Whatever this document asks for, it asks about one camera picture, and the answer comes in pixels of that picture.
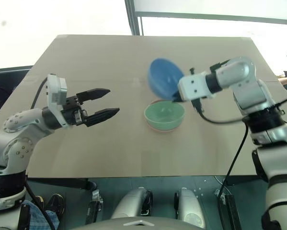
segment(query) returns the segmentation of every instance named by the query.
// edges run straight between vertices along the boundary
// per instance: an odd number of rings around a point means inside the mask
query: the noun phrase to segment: table
[[[255,63],[258,78],[266,81],[275,101],[287,98],[287,91],[249,38],[59,35],[0,110],[0,127],[9,115],[28,109],[41,81],[55,73],[66,79],[68,96],[92,88],[111,90],[101,99],[84,103],[88,114],[110,107],[121,110],[90,128],[60,129],[42,139],[31,157],[29,177],[223,175],[243,137],[244,124],[209,124],[190,103],[184,103],[185,118],[175,131],[150,129],[143,112],[157,97],[147,85],[147,74],[150,63],[159,57],[172,60],[188,74],[191,67],[201,72],[237,56]],[[44,106],[45,89],[36,104]],[[203,107],[214,120],[241,116],[229,89],[204,100]],[[283,108],[287,120],[287,104]],[[248,137],[232,175],[255,174],[254,148]]]

